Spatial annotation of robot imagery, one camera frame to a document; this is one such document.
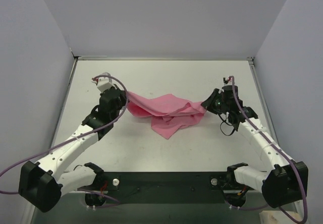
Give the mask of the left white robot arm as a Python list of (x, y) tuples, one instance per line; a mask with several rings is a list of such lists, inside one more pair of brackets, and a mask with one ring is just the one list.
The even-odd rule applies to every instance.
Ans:
[(21, 167), (18, 192), (41, 212), (51, 210), (65, 194), (81, 187), (99, 189), (103, 170), (86, 163), (74, 171), (67, 167), (87, 148), (101, 140), (114, 126), (127, 107), (127, 92), (117, 86), (100, 94), (99, 104), (83, 120), (74, 133), (49, 154)]

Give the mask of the pink t-shirt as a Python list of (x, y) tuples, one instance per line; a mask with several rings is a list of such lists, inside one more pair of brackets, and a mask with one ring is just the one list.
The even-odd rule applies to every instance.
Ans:
[(128, 111), (137, 118), (150, 118), (152, 130), (165, 139), (170, 139), (179, 129), (199, 124), (206, 113), (201, 102), (172, 94), (149, 99), (128, 92), (128, 98)]

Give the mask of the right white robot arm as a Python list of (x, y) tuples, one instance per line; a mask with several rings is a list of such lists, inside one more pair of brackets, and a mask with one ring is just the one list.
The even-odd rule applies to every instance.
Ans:
[(227, 168), (228, 184), (245, 185), (257, 190), (272, 208), (306, 198), (306, 164), (296, 162), (279, 147), (255, 111), (243, 105), (236, 86), (215, 89), (201, 106), (215, 115), (225, 115), (224, 122), (247, 140), (265, 167), (259, 171), (246, 163), (231, 165)]

